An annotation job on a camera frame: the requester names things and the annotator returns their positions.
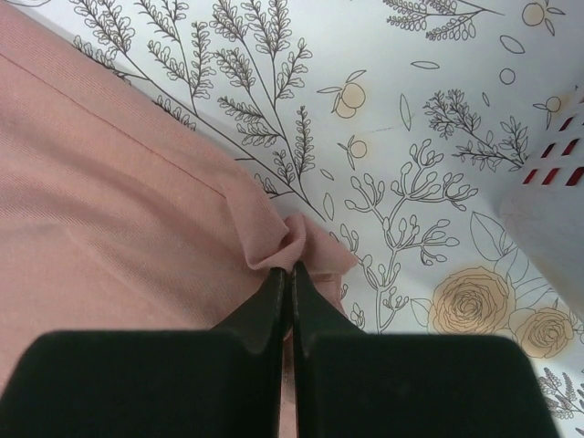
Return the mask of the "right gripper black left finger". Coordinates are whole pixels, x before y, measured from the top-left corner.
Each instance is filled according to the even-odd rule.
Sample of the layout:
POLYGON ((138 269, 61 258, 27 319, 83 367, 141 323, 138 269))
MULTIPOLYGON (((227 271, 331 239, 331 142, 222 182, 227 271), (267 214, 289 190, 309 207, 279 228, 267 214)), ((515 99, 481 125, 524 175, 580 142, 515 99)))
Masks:
POLYGON ((208 330, 53 331, 1 397, 4 437, 275 437, 286 273, 208 330))

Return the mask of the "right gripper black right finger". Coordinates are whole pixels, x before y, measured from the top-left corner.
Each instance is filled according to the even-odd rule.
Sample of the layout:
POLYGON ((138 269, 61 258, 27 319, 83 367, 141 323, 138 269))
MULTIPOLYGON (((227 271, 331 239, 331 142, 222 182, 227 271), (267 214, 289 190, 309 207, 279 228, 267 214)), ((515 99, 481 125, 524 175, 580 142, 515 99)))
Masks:
POLYGON ((485 335, 374 335, 291 275, 301 437, 555 437, 527 356, 485 335))

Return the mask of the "pink t shirt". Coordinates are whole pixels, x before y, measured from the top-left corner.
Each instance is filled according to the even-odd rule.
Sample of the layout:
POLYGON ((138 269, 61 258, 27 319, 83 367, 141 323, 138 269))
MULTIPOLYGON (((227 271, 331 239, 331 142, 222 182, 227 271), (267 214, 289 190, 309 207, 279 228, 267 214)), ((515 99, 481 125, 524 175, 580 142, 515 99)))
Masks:
POLYGON ((46 333, 212 329, 280 268, 275 437, 301 437, 291 275, 304 265, 343 315, 355 263, 305 215, 279 215, 228 155, 2 5, 1 397, 46 333))

